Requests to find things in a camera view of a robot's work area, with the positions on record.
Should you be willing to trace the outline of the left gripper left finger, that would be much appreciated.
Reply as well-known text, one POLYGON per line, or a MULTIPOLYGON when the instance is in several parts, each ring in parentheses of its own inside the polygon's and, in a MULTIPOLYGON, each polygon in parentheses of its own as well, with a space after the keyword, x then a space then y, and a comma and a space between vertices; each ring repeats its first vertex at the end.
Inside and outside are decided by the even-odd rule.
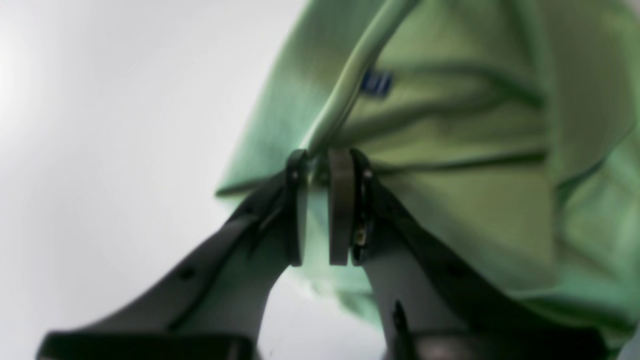
POLYGON ((306 150, 144 294, 82 328, 50 332, 38 360, 253 360, 272 287, 303 262, 306 150))

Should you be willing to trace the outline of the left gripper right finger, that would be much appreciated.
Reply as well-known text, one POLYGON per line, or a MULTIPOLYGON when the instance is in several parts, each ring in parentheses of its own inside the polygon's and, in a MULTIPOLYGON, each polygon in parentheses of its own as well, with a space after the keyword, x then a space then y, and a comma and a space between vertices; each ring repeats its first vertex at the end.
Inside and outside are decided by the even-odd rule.
POLYGON ((409 214, 354 149, 332 149, 329 262, 361 267, 391 360, 605 360, 598 330, 516 303, 409 214))

